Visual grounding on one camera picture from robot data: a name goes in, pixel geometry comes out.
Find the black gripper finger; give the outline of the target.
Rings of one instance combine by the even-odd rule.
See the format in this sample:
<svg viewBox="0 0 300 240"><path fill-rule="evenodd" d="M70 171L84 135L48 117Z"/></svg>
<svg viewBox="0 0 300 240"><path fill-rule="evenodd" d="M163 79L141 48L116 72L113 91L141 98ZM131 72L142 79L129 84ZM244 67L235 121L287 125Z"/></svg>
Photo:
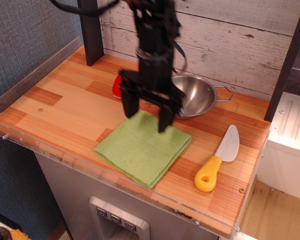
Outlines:
<svg viewBox="0 0 300 240"><path fill-rule="evenodd" d="M171 106L161 105L159 112L158 132L163 133L175 119L175 111Z"/></svg>
<svg viewBox="0 0 300 240"><path fill-rule="evenodd" d="M139 95L136 92L123 90L121 92L124 114L131 118L139 111Z"/></svg>

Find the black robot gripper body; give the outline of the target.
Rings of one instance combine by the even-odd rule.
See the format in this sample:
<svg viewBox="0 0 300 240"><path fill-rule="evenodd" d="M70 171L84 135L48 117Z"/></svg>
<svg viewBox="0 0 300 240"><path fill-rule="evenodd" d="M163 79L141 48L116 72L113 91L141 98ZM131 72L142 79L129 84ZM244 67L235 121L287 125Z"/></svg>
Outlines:
<svg viewBox="0 0 300 240"><path fill-rule="evenodd" d="M183 92L168 86L175 71L173 53L138 53L138 71L122 69L120 90L138 93L139 100L147 100L157 106L171 106L175 113L182 107Z"/></svg>

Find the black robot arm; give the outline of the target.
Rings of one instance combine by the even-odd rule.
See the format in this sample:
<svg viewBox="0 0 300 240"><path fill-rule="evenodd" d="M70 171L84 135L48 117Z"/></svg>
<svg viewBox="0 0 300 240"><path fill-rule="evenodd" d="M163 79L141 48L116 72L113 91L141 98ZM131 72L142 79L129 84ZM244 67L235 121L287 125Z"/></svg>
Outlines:
<svg viewBox="0 0 300 240"><path fill-rule="evenodd" d="M136 50L138 71L121 70L121 100L125 116L139 111L139 101L159 106L158 132L162 133L180 113L186 96L172 82L174 50L183 50L176 43L179 23L172 0L131 0L139 39Z"/></svg>

